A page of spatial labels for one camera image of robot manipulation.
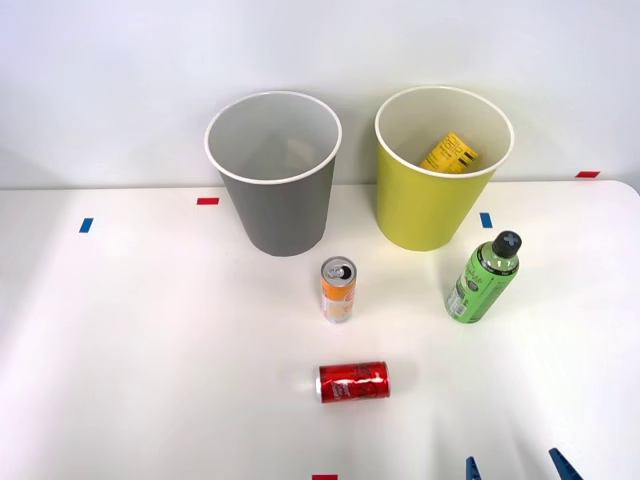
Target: black cap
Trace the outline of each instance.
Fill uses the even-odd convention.
[[[491,244],[491,250],[493,253],[502,258],[514,257],[520,247],[522,246],[522,239],[516,232],[505,230],[496,237]]]

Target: yellow bin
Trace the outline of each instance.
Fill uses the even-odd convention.
[[[507,116],[475,93],[425,86],[397,93],[376,115],[378,226],[396,245],[433,250],[456,232],[496,169],[513,148]],[[478,154],[462,174],[418,165],[454,132]]]

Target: blue tape marker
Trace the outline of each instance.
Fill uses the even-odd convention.
[[[482,228],[493,228],[491,223],[491,215],[486,212],[480,214],[480,221],[482,222]]]
[[[556,466],[556,470],[558,470],[560,480],[582,480],[582,477],[576,472],[576,469],[571,466],[569,461],[564,458],[560,450],[552,448],[549,450],[549,455],[551,455],[551,460],[553,460],[553,464]]]
[[[89,229],[91,228],[92,223],[93,218],[85,218],[82,221],[82,225],[80,226],[80,233],[89,233]]]
[[[476,461],[473,457],[467,458],[467,480],[482,480],[480,472],[478,471],[478,466],[476,465]]]

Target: orange can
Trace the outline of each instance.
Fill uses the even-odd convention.
[[[351,317],[356,293],[356,265],[346,257],[328,258],[320,269],[322,313],[332,323]]]

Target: bottle label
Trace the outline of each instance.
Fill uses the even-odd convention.
[[[518,271],[516,268],[502,272],[487,267],[481,246],[471,255],[465,271],[447,298],[447,311],[454,319],[462,323],[480,320]]]

